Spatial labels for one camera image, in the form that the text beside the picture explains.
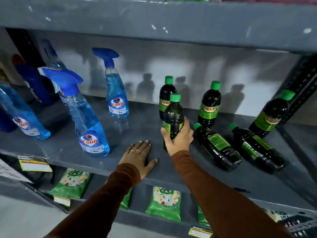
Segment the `person's left hand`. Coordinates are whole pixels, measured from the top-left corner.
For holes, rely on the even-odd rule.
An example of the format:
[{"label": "person's left hand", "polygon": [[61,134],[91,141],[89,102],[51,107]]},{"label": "person's left hand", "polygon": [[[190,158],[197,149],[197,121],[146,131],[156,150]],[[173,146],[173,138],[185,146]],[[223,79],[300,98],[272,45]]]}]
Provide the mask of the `person's left hand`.
[{"label": "person's left hand", "polygon": [[158,159],[152,160],[147,166],[144,165],[152,144],[149,141],[139,141],[136,145],[131,144],[125,151],[119,164],[133,164],[140,172],[141,180],[155,167]]}]

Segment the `hand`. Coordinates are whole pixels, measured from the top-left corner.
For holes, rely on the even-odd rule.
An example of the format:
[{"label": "hand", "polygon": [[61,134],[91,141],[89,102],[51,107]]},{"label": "hand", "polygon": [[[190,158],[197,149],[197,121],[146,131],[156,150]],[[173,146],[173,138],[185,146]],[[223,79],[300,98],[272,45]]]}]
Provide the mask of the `hand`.
[{"label": "hand", "polygon": [[149,141],[139,141],[136,145],[131,144],[124,152],[119,164],[133,164],[140,172],[141,180],[155,167],[158,159],[152,160],[147,166],[144,166],[152,144]]},{"label": "hand", "polygon": [[163,127],[161,128],[161,133],[165,140],[167,152],[170,156],[181,150],[189,151],[189,145],[194,140],[194,131],[189,127],[189,122],[186,117],[184,119],[184,126],[177,134],[175,139],[171,140],[170,134]]}]

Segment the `green plastic package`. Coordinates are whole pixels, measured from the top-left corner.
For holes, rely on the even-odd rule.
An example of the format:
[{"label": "green plastic package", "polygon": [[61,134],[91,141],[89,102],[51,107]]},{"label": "green plastic package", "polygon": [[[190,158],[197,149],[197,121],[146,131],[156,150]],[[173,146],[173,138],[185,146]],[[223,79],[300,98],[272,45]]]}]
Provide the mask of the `green plastic package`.
[{"label": "green plastic package", "polygon": [[62,179],[50,191],[53,196],[61,196],[71,199],[80,199],[90,180],[91,174],[68,168]]},{"label": "green plastic package", "polygon": [[124,208],[126,210],[129,208],[132,190],[133,187],[129,190],[129,193],[126,196],[124,196],[123,200],[120,203],[121,208]]},{"label": "green plastic package", "polygon": [[152,200],[145,212],[149,215],[180,222],[180,200],[179,191],[154,186]]},{"label": "green plastic package", "polygon": [[203,214],[200,206],[197,205],[197,207],[198,207],[198,222],[199,222],[199,224],[207,226],[208,228],[210,228],[210,225],[209,225],[208,221],[206,220],[206,217]]}]

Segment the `person's left arm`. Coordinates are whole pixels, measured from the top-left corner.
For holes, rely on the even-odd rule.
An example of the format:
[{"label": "person's left arm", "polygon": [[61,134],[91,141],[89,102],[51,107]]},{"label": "person's left arm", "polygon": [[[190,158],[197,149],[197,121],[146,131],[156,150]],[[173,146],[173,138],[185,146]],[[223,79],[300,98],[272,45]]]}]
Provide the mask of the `person's left arm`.
[{"label": "person's left arm", "polygon": [[107,183],[86,202],[69,214],[45,238],[107,237],[119,206],[129,190],[140,183],[155,166],[152,160],[144,166],[151,144],[148,141],[131,145]]}]

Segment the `person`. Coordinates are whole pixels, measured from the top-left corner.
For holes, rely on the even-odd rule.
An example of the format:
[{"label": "person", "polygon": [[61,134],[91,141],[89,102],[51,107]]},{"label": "person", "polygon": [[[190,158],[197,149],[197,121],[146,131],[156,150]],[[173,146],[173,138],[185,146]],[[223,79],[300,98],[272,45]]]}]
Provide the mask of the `person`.
[{"label": "person", "polygon": [[[219,238],[291,238],[284,226],[275,223],[260,207],[239,192],[209,175],[189,155],[194,131],[185,118],[174,140],[162,128],[168,154],[191,194],[200,205],[214,234]],[[125,151],[107,183],[74,212],[69,214],[45,238],[107,237],[119,206],[130,188],[155,167],[158,160],[144,165],[151,149],[149,141],[140,141]]]}]

